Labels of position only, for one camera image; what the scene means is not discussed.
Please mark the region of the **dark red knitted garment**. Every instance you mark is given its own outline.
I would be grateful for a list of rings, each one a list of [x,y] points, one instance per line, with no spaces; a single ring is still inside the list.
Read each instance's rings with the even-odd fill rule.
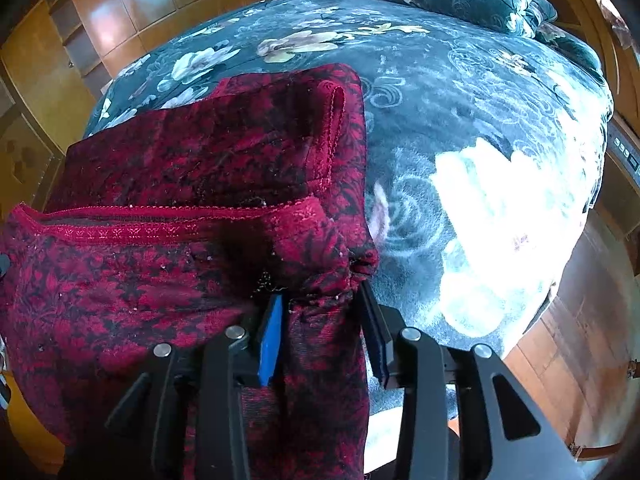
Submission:
[[[1,229],[1,333],[38,422],[73,451],[153,346],[204,344],[278,294],[276,374],[242,394],[250,472],[361,478],[366,166],[361,82],[340,63],[233,76],[74,144],[47,208]]]

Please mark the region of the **bedside control panel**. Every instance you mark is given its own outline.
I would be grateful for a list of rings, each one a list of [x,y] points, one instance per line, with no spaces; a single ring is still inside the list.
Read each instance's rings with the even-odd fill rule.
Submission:
[[[608,150],[622,164],[626,173],[639,182],[639,148],[614,120],[608,123]]]

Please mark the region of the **wooden curved headboard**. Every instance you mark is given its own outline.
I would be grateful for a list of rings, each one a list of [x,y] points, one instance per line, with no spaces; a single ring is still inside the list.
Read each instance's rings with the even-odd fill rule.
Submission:
[[[596,50],[614,96],[617,114],[639,134],[639,64],[632,47],[624,47],[597,0],[549,0],[558,11],[555,25]]]

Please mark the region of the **teal floral bed blanket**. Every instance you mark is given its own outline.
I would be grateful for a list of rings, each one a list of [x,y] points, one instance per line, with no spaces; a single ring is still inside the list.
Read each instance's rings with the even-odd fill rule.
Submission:
[[[384,0],[268,0],[122,68],[86,135],[204,99],[224,78],[343,63],[360,77],[376,298],[446,346],[507,354],[598,197],[613,99],[600,58]]]

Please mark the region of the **wooden door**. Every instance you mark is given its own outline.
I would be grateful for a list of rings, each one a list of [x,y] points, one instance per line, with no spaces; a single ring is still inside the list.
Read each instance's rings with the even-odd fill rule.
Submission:
[[[9,78],[38,125],[62,151],[84,135],[96,99],[58,36],[44,0],[17,24],[1,47]]]

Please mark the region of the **open wooden shelf unit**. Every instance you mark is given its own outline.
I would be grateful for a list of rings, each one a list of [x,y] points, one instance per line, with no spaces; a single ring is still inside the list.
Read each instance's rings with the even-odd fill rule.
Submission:
[[[78,73],[98,100],[111,83],[111,76],[93,47],[73,0],[46,0],[50,18],[68,57],[68,65]]]

